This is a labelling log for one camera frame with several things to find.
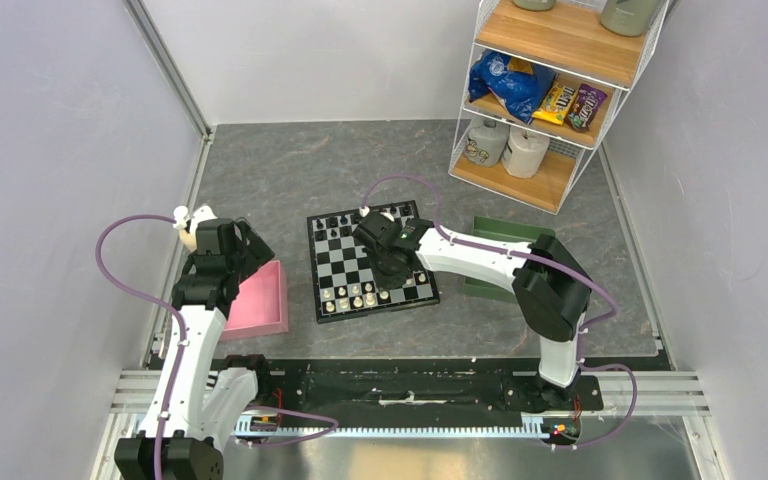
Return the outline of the pink plastic tray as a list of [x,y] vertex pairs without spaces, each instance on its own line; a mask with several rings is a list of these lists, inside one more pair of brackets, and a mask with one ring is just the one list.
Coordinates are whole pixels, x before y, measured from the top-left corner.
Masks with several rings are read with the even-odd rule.
[[223,342],[289,331],[287,280],[283,265],[272,260],[239,285],[230,316],[220,336]]

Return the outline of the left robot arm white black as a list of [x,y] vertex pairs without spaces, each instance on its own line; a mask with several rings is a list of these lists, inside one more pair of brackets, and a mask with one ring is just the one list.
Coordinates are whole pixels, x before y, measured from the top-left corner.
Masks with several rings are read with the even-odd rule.
[[208,383],[214,352],[240,284],[274,257],[246,219],[190,222],[196,248],[169,301],[175,324],[158,386],[130,438],[116,444],[125,479],[220,479],[222,450],[243,410],[267,405],[274,383],[262,355],[236,356]]

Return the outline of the green plastic tray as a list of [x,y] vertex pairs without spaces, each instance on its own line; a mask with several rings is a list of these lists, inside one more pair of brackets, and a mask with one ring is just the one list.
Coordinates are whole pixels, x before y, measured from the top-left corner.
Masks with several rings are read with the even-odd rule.
[[[502,242],[534,242],[541,235],[556,236],[553,229],[530,224],[515,223],[484,216],[475,216],[472,235]],[[505,289],[473,278],[465,278],[461,287],[464,295],[516,304],[514,294]]]

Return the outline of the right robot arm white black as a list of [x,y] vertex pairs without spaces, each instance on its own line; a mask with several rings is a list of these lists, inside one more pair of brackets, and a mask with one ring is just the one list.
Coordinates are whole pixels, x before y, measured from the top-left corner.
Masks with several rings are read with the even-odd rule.
[[576,398],[582,372],[578,340],[590,298],[598,294],[612,311],[617,303],[557,238],[495,241],[425,219],[399,223],[391,214],[368,207],[361,208],[353,236],[366,250],[375,282],[386,290],[425,270],[476,279],[512,294],[540,342],[534,381],[539,400],[561,409]]

